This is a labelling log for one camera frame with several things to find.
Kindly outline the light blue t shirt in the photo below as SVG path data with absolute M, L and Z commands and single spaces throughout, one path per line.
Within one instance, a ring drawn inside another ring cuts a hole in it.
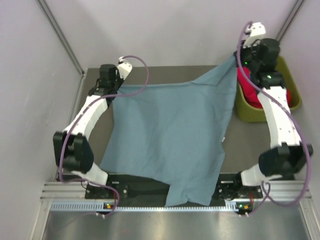
M 169 185 L 165 202 L 208 206 L 225 159 L 237 91 L 236 60 L 183 83 L 123 85 L 100 168 Z

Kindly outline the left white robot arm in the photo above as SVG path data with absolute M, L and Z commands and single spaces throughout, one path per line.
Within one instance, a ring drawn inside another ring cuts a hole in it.
M 96 192 L 102 198 L 109 198 L 114 191 L 108 183 L 108 174 L 94 163 L 94 154 L 89 144 L 89 137 L 102 114 L 111 105 L 114 95 L 132 70 L 126 61 L 103 64 L 99 68 L 96 80 L 75 119 L 63 130 L 53 135 L 54 156 L 59 175 L 67 170 L 80 178 L 96 185 Z

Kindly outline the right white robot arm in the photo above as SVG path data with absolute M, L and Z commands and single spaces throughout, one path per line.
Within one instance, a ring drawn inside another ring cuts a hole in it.
M 270 149 L 258 163 L 237 174 L 233 192 L 245 198 L 262 181 L 279 179 L 298 173 L 311 157 L 313 147 L 303 143 L 287 100 L 285 78 L 277 70 L 280 43 L 272 38 L 242 40 L 236 52 L 238 66 L 248 68 L 250 75 L 240 73 L 255 89 L 265 114 L 270 134 Z

